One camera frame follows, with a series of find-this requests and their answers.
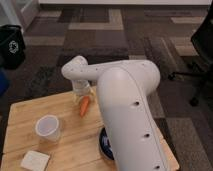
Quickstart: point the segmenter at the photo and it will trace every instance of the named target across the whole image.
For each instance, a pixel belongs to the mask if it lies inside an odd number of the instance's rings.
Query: black chair
[[[199,96],[201,91],[205,87],[206,83],[210,81],[213,74],[213,1],[209,8],[208,15],[203,21],[202,25],[195,32],[195,34],[191,37],[191,42],[199,54],[200,58],[202,58],[203,62],[207,64],[207,71],[203,71],[199,65],[195,62],[188,64],[189,68],[198,68],[200,73],[186,73],[186,72],[173,72],[168,78],[173,80],[176,75],[185,75],[192,77],[201,77],[197,90],[189,101],[192,106],[197,106],[199,104]]]

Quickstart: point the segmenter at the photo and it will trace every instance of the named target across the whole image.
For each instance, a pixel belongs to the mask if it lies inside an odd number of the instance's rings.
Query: carrot
[[[87,109],[89,107],[89,103],[90,103],[90,98],[89,96],[84,96],[83,99],[81,100],[81,106],[80,106],[80,116],[84,117]]]

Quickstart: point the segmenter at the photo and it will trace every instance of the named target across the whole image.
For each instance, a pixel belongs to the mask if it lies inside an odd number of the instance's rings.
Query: white cup
[[[59,120],[56,116],[46,115],[35,126],[36,134],[50,141],[57,141],[61,136]]]

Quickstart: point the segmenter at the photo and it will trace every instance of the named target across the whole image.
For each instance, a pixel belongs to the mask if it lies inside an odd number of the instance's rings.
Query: small white box
[[[49,155],[28,151],[21,162],[21,167],[32,171],[44,171],[49,159]]]

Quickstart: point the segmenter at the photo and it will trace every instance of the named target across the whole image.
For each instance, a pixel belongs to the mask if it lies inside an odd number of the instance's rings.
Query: wooden table
[[[28,150],[36,150],[51,155],[48,171],[115,171],[114,162],[106,160],[99,151],[98,136],[103,122],[97,101],[93,102],[82,119],[77,114],[74,99],[73,92],[67,92],[13,104],[1,170],[25,170],[20,167],[21,160]],[[60,119],[62,136],[59,142],[48,142],[35,134],[36,121],[47,114]],[[160,131],[159,136],[171,170],[178,170],[177,160]]]

